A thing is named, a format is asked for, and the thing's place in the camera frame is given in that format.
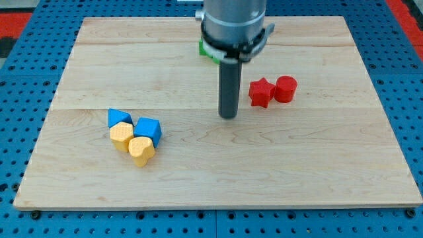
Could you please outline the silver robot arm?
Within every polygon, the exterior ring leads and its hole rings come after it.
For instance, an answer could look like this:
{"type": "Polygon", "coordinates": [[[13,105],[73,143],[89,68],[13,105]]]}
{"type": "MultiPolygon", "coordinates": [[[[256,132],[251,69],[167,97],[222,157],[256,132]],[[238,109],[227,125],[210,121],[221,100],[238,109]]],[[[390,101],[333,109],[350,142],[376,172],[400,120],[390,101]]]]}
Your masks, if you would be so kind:
{"type": "Polygon", "coordinates": [[[218,113],[235,118],[238,112],[242,66],[257,56],[274,31],[264,26],[265,0],[204,0],[196,12],[201,22],[202,49],[219,62],[218,113]]]}

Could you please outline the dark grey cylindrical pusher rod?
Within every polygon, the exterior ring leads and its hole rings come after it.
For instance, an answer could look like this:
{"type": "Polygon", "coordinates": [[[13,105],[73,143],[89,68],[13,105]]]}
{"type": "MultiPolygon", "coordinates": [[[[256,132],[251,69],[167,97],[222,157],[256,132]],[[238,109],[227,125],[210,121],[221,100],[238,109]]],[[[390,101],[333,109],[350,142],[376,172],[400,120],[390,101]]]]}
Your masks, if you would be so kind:
{"type": "Polygon", "coordinates": [[[236,117],[239,106],[241,85],[241,63],[219,64],[219,100],[218,112],[222,118],[236,117]]]}

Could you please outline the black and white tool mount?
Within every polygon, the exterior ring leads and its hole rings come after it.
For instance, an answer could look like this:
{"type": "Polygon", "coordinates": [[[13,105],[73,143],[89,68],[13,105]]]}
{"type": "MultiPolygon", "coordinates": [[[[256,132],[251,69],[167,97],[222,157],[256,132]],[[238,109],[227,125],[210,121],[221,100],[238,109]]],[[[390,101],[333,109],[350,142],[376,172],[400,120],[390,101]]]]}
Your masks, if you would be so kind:
{"type": "Polygon", "coordinates": [[[204,49],[207,53],[218,59],[220,63],[248,63],[264,49],[274,29],[275,24],[271,23],[266,28],[263,28],[252,40],[225,43],[212,38],[201,24],[204,49]]]}

